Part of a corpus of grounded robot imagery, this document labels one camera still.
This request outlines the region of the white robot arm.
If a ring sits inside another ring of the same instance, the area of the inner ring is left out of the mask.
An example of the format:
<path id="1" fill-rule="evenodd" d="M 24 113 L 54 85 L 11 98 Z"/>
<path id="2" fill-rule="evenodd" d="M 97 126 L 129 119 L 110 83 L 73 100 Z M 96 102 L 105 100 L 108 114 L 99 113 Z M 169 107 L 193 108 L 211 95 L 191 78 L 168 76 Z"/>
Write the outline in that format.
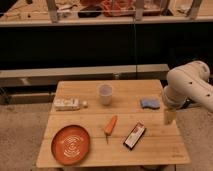
<path id="1" fill-rule="evenodd" d="M 166 76 L 168 85 L 162 92 L 166 106 L 164 124 L 173 122 L 176 110 L 180 109 L 187 99 L 197 102 L 213 113 L 213 86 L 208 83 L 209 66 L 203 61 L 193 61 L 171 69 Z"/>

